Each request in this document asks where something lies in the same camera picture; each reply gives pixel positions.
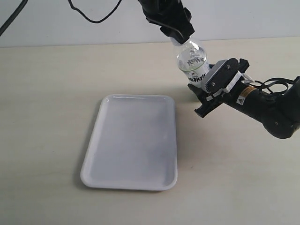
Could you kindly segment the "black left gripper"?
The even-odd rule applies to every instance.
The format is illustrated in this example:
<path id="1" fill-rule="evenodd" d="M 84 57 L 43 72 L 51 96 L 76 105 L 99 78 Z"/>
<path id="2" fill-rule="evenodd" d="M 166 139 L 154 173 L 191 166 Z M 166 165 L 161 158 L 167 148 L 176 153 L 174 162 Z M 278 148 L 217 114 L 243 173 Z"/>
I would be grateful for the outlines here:
<path id="1" fill-rule="evenodd" d="M 142 11 L 149 23 L 160 27 L 161 32 L 184 43 L 195 32 L 191 24 L 191 12 L 180 0 L 140 0 Z"/>

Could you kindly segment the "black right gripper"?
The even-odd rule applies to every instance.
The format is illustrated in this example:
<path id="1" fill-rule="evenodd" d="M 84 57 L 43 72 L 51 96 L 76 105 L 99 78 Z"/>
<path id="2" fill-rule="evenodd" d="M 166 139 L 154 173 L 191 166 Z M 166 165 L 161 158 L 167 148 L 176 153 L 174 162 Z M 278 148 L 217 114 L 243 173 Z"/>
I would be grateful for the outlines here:
<path id="1" fill-rule="evenodd" d="M 244 74 L 248 68 L 248 60 L 240 58 L 238 71 Z M 213 97 L 211 100 L 207 99 L 210 97 L 210 95 L 201 88 L 196 87 L 191 83 L 189 83 L 187 86 L 196 95 L 197 99 L 201 103 L 198 108 L 194 109 L 194 112 L 201 118 L 204 118 L 222 104 L 226 104 L 238 112 L 243 113 L 242 106 L 236 103 L 239 93 L 244 88 L 243 84 L 236 84 L 229 93 L 222 92 L 220 95 Z"/>

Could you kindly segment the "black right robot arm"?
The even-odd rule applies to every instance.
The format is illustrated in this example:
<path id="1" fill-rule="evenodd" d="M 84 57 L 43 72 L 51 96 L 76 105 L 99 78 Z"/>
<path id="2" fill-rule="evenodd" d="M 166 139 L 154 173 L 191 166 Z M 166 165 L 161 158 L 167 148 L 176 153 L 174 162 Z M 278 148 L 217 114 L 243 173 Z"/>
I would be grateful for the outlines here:
<path id="1" fill-rule="evenodd" d="M 272 136 L 290 138 L 300 128 L 300 78 L 261 82 L 246 75 L 248 67 L 246 59 L 236 58 L 210 64 L 201 85 L 188 84 L 201 102 L 195 113 L 204 118 L 226 104 L 262 123 Z"/>

